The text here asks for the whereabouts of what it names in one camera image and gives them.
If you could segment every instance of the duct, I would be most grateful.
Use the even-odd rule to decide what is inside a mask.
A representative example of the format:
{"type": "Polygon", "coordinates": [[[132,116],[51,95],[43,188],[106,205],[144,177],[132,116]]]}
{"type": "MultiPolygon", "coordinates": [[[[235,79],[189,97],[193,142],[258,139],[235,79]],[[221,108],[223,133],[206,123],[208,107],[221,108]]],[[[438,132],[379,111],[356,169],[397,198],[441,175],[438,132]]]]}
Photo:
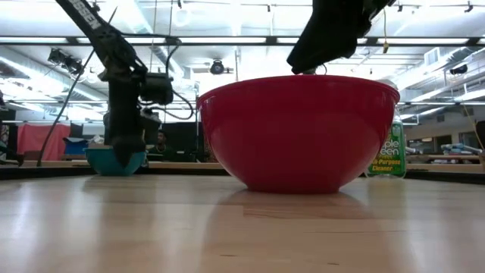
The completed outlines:
{"type": "MultiPolygon", "coordinates": [[[[440,49],[440,52],[447,52],[444,48],[440,49]]],[[[421,81],[430,78],[433,76],[434,72],[451,69],[456,65],[461,64],[463,61],[466,61],[467,58],[481,52],[481,49],[481,47],[461,47],[460,49],[441,55],[440,59],[443,61],[438,61],[430,66],[427,66],[425,61],[422,61],[412,69],[395,76],[393,81],[398,86],[399,91],[404,90],[416,83],[420,83],[421,81]]]]}
{"type": "MultiPolygon", "coordinates": [[[[4,59],[3,61],[7,63],[11,62],[12,65],[16,65],[16,66],[18,65],[20,68],[19,70],[22,70],[22,67],[24,67],[40,74],[45,74],[48,71],[50,71],[45,76],[46,79],[52,79],[53,83],[60,84],[64,89],[70,88],[70,85],[73,82],[72,79],[70,79],[69,77],[64,76],[61,73],[58,73],[57,71],[51,71],[51,68],[46,67],[45,65],[40,64],[39,62],[34,61],[4,45],[0,46],[0,58],[3,58],[4,59]]],[[[82,83],[78,83],[76,85],[74,92],[79,93],[80,95],[85,96],[92,100],[108,99],[108,97],[104,93],[99,92],[98,90],[88,87],[82,83]]]]}
{"type": "MultiPolygon", "coordinates": [[[[138,6],[138,0],[110,0],[114,5],[118,6],[118,13],[127,26],[138,34],[152,34],[153,29],[146,21],[145,16],[138,6]]],[[[168,50],[161,46],[149,46],[150,50],[163,64],[167,62],[168,50]]],[[[178,65],[172,58],[170,59],[169,70],[174,77],[185,77],[185,70],[178,65]]]]}

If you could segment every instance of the ceiling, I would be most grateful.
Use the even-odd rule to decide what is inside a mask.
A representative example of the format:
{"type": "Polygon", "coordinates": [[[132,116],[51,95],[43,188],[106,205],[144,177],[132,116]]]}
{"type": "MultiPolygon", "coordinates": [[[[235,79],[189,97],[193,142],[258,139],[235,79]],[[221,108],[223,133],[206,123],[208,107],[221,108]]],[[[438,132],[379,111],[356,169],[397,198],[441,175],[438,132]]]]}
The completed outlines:
{"type": "MultiPolygon", "coordinates": [[[[149,31],[170,33],[174,36],[298,36],[311,15],[311,1],[307,0],[197,0],[182,1],[182,8],[178,7],[177,1],[173,1],[172,5],[172,1],[162,0],[99,0],[97,3],[101,8],[100,15],[106,20],[118,6],[112,25],[123,32],[132,33],[139,25],[144,25],[149,31]]],[[[472,4],[474,8],[470,12],[465,12],[468,9],[468,1],[397,1],[394,6],[386,9],[385,17],[381,12],[374,18],[374,25],[367,36],[383,37],[386,33],[390,40],[393,37],[482,37],[485,34],[485,0],[473,0],[472,4]]],[[[10,99],[18,101],[12,107],[27,105],[26,108],[31,111],[41,111],[44,108],[54,111],[58,104],[25,104],[22,102],[22,100],[33,98],[62,99],[65,96],[65,87],[71,84],[72,80],[64,69],[52,67],[47,61],[51,49],[61,49],[82,60],[86,60],[92,49],[88,46],[68,44],[40,45],[41,42],[24,43],[23,45],[9,44],[7,37],[84,36],[83,33],[54,0],[0,0],[0,25],[2,26],[0,42],[3,37],[3,45],[0,45],[0,61],[2,57],[7,60],[16,60],[14,62],[20,65],[18,69],[21,73],[25,73],[22,71],[22,67],[27,67],[41,74],[40,76],[37,74],[36,85],[39,85],[39,82],[49,82],[50,84],[48,87],[39,85],[41,87],[36,88],[36,96],[26,92],[22,92],[22,96],[10,96],[10,99]],[[49,89],[54,89],[51,87],[56,84],[55,81],[61,82],[60,85],[64,87],[64,90],[56,87],[56,90],[59,89],[56,93],[49,93],[49,89]]],[[[174,63],[183,70],[183,75],[177,74],[178,76],[176,76],[176,89],[192,102],[196,100],[197,95],[217,86],[232,83],[236,81],[236,78],[246,80],[291,74],[290,67],[286,64],[286,57],[291,51],[291,46],[231,46],[218,45],[216,42],[217,40],[212,43],[213,45],[182,46],[174,55],[174,63]],[[222,60],[225,67],[231,68],[231,73],[211,75],[208,68],[214,59],[222,60]],[[234,73],[236,63],[237,75],[234,73]]],[[[426,44],[427,40],[421,39],[418,42],[426,44]]],[[[445,79],[443,69],[433,70],[433,73],[423,72],[424,53],[433,48],[434,46],[391,46],[390,50],[384,54],[380,45],[359,46],[350,59],[339,59],[327,64],[327,73],[372,80],[390,79],[399,83],[398,87],[407,101],[413,99],[416,101],[416,97],[439,89],[445,84],[449,84],[450,81],[466,79],[467,74],[471,77],[483,70],[481,67],[482,52],[476,50],[477,53],[472,57],[455,63],[461,64],[463,61],[468,63],[470,69],[465,75],[450,76],[445,79]]],[[[458,48],[461,47],[443,47],[441,57],[446,59],[450,52],[458,48]]],[[[164,62],[153,55],[149,47],[135,46],[135,49],[140,59],[153,71],[164,67],[164,62]]],[[[96,74],[103,70],[100,60],[94,57],[88,64],[88,68],[91,73],[86,72],[86,75],[81,77],[82,83],[78,85],[79,90],[77,89],[77,91],[79,92],[75,99],[78,101],[104,100],[108,92],[107,84],[96,79],[96,74]]],[[[5,78],[1,85],[3,88],[13,84],[12,79],[7,81],[5,78]]],[[[470,85],[472,91],[481,89],[479,80],[470,85]]],[[[459,96],[460,92],[464,92],[462,85],[455,88],[454,95],[459,96]]],[[[450,91],[444,90],[436,96],[421,101],[440,98],[444,100],[449,99],[450,96],[450,91]]],[[[105,111],[102,110],[105,106],[101,103],[91,105],[97,107],[96,109],[85,107],[92,112],[92,115],[89,115],[91,119],[99,117],[102,111],[105,111]]],[[[78,104],[71,106],[82,108],[82,105],[78,104]]],[[[182,104],[178,103],[172,107],[182,108],[182,104]]],[[[428,108],[427,106],[406,106],[402,110],[407,115],[415,115],[428,108]]],[[[187,111],[179,110],[177,112],[186,113],[187,111]]]]}

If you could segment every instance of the green bottle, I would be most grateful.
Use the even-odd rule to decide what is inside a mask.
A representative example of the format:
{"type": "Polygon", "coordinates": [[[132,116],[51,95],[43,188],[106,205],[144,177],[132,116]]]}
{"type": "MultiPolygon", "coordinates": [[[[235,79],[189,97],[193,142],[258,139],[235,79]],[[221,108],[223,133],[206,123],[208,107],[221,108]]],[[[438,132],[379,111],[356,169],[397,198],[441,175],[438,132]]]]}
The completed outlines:
{"type": "Polygon", "coordinates": [[[404,127],[397,109],[394,111],[393,124],[389,134],[380,149],[379,154],[372,161],[365,172],[366,177],[400,177],[406,175],[404,127]]]}

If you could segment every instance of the teal bowl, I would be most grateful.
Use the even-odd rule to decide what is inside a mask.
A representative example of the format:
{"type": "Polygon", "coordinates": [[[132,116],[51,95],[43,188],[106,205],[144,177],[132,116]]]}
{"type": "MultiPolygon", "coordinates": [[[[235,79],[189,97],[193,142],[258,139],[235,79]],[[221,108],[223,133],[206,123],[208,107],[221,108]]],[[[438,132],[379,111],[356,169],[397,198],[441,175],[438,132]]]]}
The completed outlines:
{"type": "Polygon", "coordinates": [[[131,156],[128,165],[123,168],[116,156],[114,156],[113,149],[84,149],[86,159],[98,174],[104,176],[130,176],[143,164],[146,158],[145,152],[136,152],[131,156]]]}

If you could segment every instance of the table surface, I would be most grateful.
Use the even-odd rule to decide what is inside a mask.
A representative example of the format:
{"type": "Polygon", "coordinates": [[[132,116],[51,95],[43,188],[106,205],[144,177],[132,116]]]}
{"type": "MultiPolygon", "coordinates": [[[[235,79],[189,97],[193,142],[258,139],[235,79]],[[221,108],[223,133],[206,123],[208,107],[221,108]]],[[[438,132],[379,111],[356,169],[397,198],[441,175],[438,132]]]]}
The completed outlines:
{"type": "Polygon", "coordinates": [[[483,272],[485,187],[358,179],[330,196],[231,177],[0,184],[0,272],[483,272]]]}

